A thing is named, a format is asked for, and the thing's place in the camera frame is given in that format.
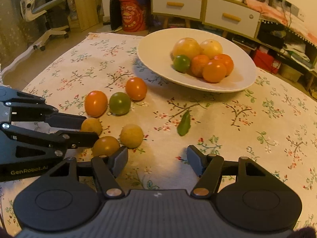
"table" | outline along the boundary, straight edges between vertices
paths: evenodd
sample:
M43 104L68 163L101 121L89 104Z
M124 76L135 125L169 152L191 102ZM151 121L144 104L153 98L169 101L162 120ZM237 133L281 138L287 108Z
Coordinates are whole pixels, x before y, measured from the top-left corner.
M190 191L197 177L188 165L186 147L225 160L248 156L298 193L303 210L296 228L317 223L317 104L302 92L260 69L255 83L237 93L207 93L170 83L152 73L137 58L142 37L89 34L80 44L56 59L25 91L44 97L60 112L83 114L84 99L92 90L107 96L124 92L132 76L143 78L148 94L133 102L130 112L100 117L102 136L119 137L126 123L144 131L144 141L129 151L129 161L118 177L124 190L179 189ZM191 129L180 137L176 126L191 110ZM42 132L53 132L43 123L20 123ZM67 156L90 160L90 149L69 150ZM12 210L15 196L36 177L1 183L1 213L10 234L19 231ZM234 182L224 176L221 187ZM92 181L83 178L91 185Z

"storage box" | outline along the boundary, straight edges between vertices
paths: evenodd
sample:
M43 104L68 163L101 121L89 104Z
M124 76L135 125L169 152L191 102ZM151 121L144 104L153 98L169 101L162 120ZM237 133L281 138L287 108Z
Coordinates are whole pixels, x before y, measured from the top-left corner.
M281 65L281 63L275 60L273 56L263 53L258 49L254 53L252 59L257 67L274 74L277 74Z
M281 76L293 82L297 82L298 79L303 75L302 73L300 73L296 69L293 69L291 66L288 66L285 63L282 63L279 73L281 74Z

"green tomato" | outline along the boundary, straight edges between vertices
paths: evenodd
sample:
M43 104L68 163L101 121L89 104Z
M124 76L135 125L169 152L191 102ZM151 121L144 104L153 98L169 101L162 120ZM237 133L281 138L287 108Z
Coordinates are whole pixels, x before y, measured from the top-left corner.
M114 93L109 100L110 111L116 115L122 115L129 112L131 100L126 93Z
M177 55L174 58L174 69L178 72L185 73L191 66L191 60L186 55Z

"orange tomato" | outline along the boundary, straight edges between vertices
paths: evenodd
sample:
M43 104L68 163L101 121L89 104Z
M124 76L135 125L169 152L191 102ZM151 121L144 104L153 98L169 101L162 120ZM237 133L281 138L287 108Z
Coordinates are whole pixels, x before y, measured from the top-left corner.
M90 92L85 99L86 113L92 117L101 116L106 111L107 105L107 96L99 90Z
M145 98L147 93L147 86L143 79L138 77L130 78L126 82L126 93L135 101L140 101Z
M218 83L225 78L227 69L221 61L211 60L202 71L202 76L205 81L210 83Z
M227 68L226 76L228 76L232 72L234 63L229 55L225 55L225 54L216 55L214 59L220 60L224 64L224 66Z
M191 72L195 77L202 78L202 70L209 63L207 55L197 55L191 60Z

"white plate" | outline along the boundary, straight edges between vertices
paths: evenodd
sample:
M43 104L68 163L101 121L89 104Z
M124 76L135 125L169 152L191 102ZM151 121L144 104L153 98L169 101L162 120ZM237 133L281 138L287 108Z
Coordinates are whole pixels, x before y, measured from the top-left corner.
M191 37L200 44L206 39L220 42L223 53L230 55L234 69L221 82L211 84L203 79L179 73L172 67L170 53L181 38ZM141 39L137 54L150 70L174 83L209 92L236 92L251 86L256 80L256 66L252 59L236 44L215 34L188 28L169 28L151 33Z

